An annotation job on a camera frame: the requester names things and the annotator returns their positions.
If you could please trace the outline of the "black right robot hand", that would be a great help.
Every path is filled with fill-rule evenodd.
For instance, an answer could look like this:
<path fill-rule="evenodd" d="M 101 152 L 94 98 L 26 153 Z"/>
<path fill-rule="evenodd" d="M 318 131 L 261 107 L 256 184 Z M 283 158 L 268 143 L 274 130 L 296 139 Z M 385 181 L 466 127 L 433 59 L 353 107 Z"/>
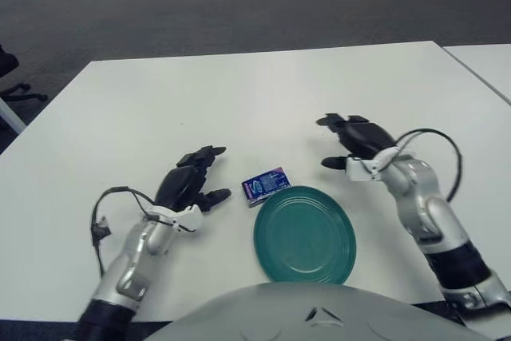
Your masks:
<path fill-rule="evenodd" d="M 337 113 L 327 113 L 316 124 L 337 134 L 348 154 L 362 160 L 372 160 L 381 151 L 396 145 L 396 140 L 385 129 L 358 115 L 344 119 Z"/>

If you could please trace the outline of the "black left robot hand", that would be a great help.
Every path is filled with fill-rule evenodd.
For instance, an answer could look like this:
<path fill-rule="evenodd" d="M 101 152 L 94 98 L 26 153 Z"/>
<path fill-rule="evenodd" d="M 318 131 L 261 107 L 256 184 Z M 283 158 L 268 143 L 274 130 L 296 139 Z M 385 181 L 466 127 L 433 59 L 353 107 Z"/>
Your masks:
<path fill-rule="evenodd" d="M 203 147 L 194 153 L 184 155 L 174 169 L 171 169 L 158 188 L 154 204 L 181 212 L 185 208 L 197 205 L 202 212 L 230 197 L 231 191 L 222 188 L 209 193 L 201 192 L 208 168 L 217 156 L 226 151 L 225 147 Z"/>

